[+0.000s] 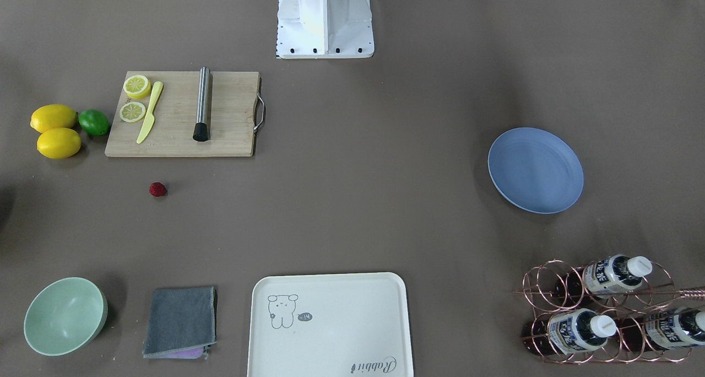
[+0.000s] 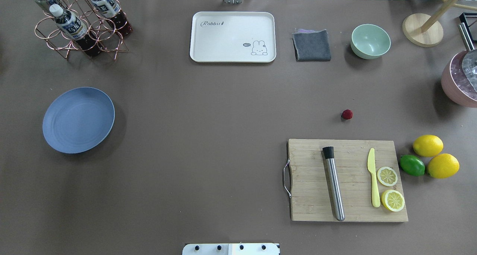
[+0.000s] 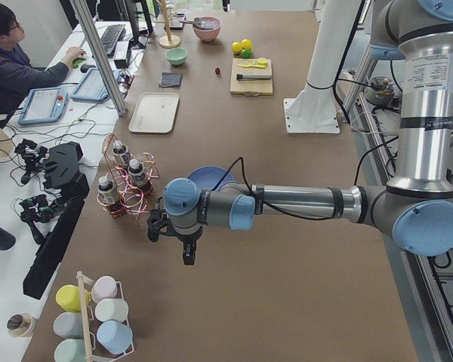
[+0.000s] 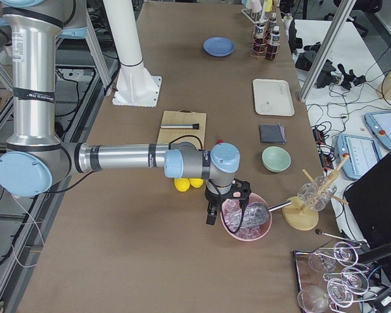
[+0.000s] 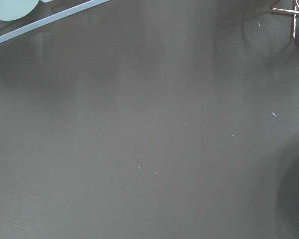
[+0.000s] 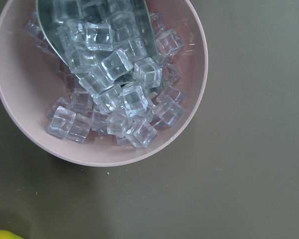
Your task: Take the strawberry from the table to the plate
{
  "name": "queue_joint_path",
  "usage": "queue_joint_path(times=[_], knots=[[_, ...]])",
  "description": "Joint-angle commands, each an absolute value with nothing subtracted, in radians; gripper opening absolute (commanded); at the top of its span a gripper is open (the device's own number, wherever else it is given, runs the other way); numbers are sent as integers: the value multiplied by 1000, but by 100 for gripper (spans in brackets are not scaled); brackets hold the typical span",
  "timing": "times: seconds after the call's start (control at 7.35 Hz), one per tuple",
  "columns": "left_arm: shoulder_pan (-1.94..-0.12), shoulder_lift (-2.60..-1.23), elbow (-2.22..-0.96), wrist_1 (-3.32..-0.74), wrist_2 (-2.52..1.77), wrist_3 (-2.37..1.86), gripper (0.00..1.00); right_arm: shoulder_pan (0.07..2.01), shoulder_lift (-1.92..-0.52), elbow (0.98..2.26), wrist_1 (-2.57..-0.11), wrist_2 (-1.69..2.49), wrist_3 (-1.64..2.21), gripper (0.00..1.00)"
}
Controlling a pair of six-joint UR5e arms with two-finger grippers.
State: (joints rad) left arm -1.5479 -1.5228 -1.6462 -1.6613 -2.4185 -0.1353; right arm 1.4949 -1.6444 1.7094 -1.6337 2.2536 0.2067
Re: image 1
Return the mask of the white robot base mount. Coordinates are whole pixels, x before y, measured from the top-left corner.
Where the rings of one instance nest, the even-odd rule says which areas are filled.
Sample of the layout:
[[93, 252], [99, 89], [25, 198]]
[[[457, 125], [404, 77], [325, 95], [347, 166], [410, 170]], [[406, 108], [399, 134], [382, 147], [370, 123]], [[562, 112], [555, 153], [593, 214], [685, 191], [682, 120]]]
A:
[[375, 52], [370, 0], [279, 0], [275, 57], [370, 58]]

